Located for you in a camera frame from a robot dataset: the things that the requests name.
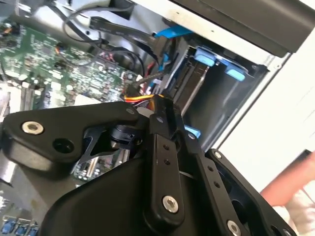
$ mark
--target black metal bracket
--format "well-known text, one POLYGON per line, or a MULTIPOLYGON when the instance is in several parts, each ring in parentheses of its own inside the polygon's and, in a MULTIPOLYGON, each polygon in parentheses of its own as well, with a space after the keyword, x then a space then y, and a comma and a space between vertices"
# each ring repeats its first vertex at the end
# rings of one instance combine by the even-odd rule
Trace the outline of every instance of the black metal bracket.
POLYGON ((0 158, 20 167, 21 181, 13 181, 12 187, 23 192, 27 186, 22 188, 21 182, 30 184, 32 195, 25 197, 34 212, 34 199, 46 203, 48 212, 38 214, 46 214, 40 236, 100 235, 103 227, 86 226, 104 221, 112 236, 296 235, 222 153, 213 149, 204 155, 170 99, 156 95, 147 108, 150 117, 144 123, 124 102, 6 117, 0 158), (104 133, 108 138, 103 140, 104 133), (91 147, 84 142, 90 136, 96 138, 91 147), (58 186, 71 187, 66 177, 75 163, 97 155, 92 147, 100 140, 98 150, 104 154, 112 151, 106 143, 113 138, 133 143, 137 136, 143 142, 129 146, 139 150, 134 158, 66 194, 60 192, 58 186), (43 194, 46 184, 56 186, 54 199, 43 194), (91 217, 95 209, 99 216, 91 217))
POLYGON ((2 151, 9 160, 43 175, 65 177, 84 152, 88 128, 134 124, 138 118, 138 112, 124 102, 15 113, 3 121, 2 151), (28 121, 40 124, 43 132, 25 132, 23 124, 28 121))

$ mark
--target bolt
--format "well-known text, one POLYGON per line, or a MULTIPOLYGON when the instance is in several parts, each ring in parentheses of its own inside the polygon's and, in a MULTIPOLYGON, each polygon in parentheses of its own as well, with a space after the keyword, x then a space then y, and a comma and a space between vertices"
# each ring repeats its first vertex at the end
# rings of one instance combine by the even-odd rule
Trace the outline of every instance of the bolt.
POLYGON ((161 122, 161 123, 163 123, 164 121, 163 121, 163 119, 161 118, 161 117, 157 117, 157 120, 159 121, 159 122, 161 122))
POLYGON ((126 109, 126 111, 127 111, 128 113, 130 113, 130 114, 134 115, 134 111, 133 111, 132 109, 127 108, 127 109, 126 109))
POLYGON ((287 229, 283 229, 285 236, 292 236, 292 234, 287 229))
POLYGON ((178 212, 178 203, 172 196, 165 196, 162 202, 164 208, 170 213, 178 212))
POLYGON ((22 125, 22 130, 27 134, 38 135, 44 132, 44 127, 36 121, 27 121, 22 125))
POLYGON ((195 139, 195 136, 191 133, 188 134, 188 137, 190 137, 191 139, 195 139))
POLYGON ((221 154, 218 153, 217 151, 215 151, 215 156, 216 156, 218 159, 221 159, 221 158, 222 158, 221 154))
POLYGON ((227 222, 227 227, 234 236, 241 236, 242 235, 240 228, 238 227, 238 225, 234 221, 229 220, 227 222))

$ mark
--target blue plastic clip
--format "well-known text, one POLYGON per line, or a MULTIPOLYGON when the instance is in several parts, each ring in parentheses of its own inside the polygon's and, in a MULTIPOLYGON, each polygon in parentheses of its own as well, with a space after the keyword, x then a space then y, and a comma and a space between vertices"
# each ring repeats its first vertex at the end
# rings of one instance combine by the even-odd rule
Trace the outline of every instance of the blue plastic clip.
POLYGON ((158 32, 155 37, 164 36, 166 38, 175 38, 189 33, 192 33, 192 31, 187 28, 184 28, 182 26, 173 26, 158 32))
POLYGON ((207 66, 214 66, 216 63, 216 56, 212 53, 203 50, 202 48, 197 47, 195 56, 195 60, 207 65, 207 66))
POLYGON ((239 68, 233 64, 230 64, 226 67, 225 73, 227 75, 233 77, 234 79, 238 80, 238 81, 245 80, 244 70, 242 70, 241 68, 239 68))
POLYGON ((189 131, 190 133, 192 133, 194 136, 196 136, 198 139, 201 135, 201 132, 195 128, 189 127, 187 125, 185 125, 185 130, 189 131))

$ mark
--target black cable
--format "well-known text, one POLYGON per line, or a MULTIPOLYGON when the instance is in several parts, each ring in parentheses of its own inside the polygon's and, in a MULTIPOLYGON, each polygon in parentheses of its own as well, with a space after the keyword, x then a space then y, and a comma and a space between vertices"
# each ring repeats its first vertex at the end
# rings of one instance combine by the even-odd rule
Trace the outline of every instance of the black cable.
POLYGON ((68 25, 69 26, 69 23, 71 22, 71 20, 73 20, 75 17, 77 17, 78 15, 82 14, 82 13, 85 13, 85 12, 88 12, 88 11, 111 11, 111 12, 124 12, 124 11, 129 11, 133 8, 134 4, 130 5, 129 7, 126 7, 126 8, 116 8, 116 7, 103 7, 103 6, 94 6, 94 7, 87 7, 87 8, 83 8, 83 9, 80 9, 80 10, 77 10, 76 12, 73 12, 72 14, 70 14, 65 20, 63 19, 63 31, 64 33, 71 39, 77 41, 77 42, 85 42, 85 43, 96 43, 98 42, 99 40, 91 40, 89 38, 89 40, 78 40, 78 39, 74 39, 73 37, 71 37, 66 29, 65 29, 65 26, 68 25))
MULTIPOLYGON (((113 54, 115 55, 115 51, 126 51, 128 52, 129 50, 124 48, 124 47, 115 47, 113 50, 113 54)), ((130 54, 125 54, 125 57, 129 58, 131 61, 131 65, 129 66, 129 69, 134 71, 135 67, 136 67, 136 58, 134 55, 130 55, 130 54)))
POLYGON ((141 84, 146 83, 146 82, 150 82, 153 79, 159 78, 159 77, 163 77, 164 75, 166 75, 168 73, 168 69, 163 70, 163 71, 159 71, 155 74, 149 75, 147 77, 144 77, 143 79, 137 81, 136 83, 133 84, 133 86, 135 88, 138 88, 141 84))
POLYGON ((113 51, 113 50, 106 50, 106 49, 103 49, 103 48, 101 48, 100 46, 98 46, 98 45, 96 45, 96 47, 97 48, 99 48, 100 50, 102 50, 103 52, 105 52, 105 53, 115 53, 115 54, 121 54, 121 55, 134 55, 137 59, 138 59, 138 61, 139 61, 139 63, 140 63, 140 65, 141 65, 141 73, 140 73, 140 75, 141 76, 144 76, 144 74, 145 74, 145 68, 144 68, 144 63, 143 63, 143 60, 140 58, 140 56, 137 54, 137 53, 135 53, 135 52, 132 52, 132 51, 129 51, 128 49, 126 49, 126 50, 120 50, 120 51, 113 51))
MULTIPOLYGON (((62 11, 59 10, 58 7, 56 7, 53 4, 49 4, 47 5, 56 15, 58 15, 63 21, 67 20, 67 16, 64 15, 64 13, 62 11)), ((69 28, 76 34, 78 35, 80 38, 82 38, 83 40, 78 40, 76 38, 73 38, 72 36, 68 35, 68 33, 64 30, 64 33, 71 38, 74 41, 78 41, 78 42, 83 42, 83 43, 98 43, 100 42, 100 39, 98 40, 91 40, 85 33, 83 33, 82 31, 80 31, 75 24, 73 24, 71 21, 68 22, 67 24, 69 26, 69 28)))
POLYGON ((90 28, 112 35, 132 38, 138 42, 148 45, 149 47, 153 47, 156 41, 156 38, 150 34, 127 26, 111 23, 101 17, 91 17, 90 28))
MULTIPOLYGON (((91 17, 91 19, 92 18, 94 18, 94 19, 102 19, 103 21, 110 23, 110 21, 108 21, 108 20, 106 20, 106 19, 104 19, 102 17, 99 17, 99 16, 91 17)), ((127 37, 127 36, 121 36, 121 37, 123 39, 127 40, 128 42, 132 43, 133 45, 137 46, 138 48, 140 48, 145 53, 149 54, 157 62, 157 64, 159 64, 157 56, 154 54, 154 52, 151 50, 151 48, 148 45, 146 45, 146 44, 144 44, 142 42, 139 42, 139 41, 137 41, 137 40, 135 40, 133 38, 127 37)))

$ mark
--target green circuit board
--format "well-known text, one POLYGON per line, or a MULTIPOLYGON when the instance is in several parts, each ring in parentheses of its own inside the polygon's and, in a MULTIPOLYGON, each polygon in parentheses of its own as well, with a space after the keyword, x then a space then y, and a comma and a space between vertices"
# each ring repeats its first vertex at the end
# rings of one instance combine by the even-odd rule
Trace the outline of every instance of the green circuit board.
POLYGON ((21 110, 85 105, 119 100, 137 75, 115 62, 63 44, 53 37, 13 22, 0 26, 0 61, 8 84, 22 90, 21 110), (62 58, 56 48, 63 47, 62 58))

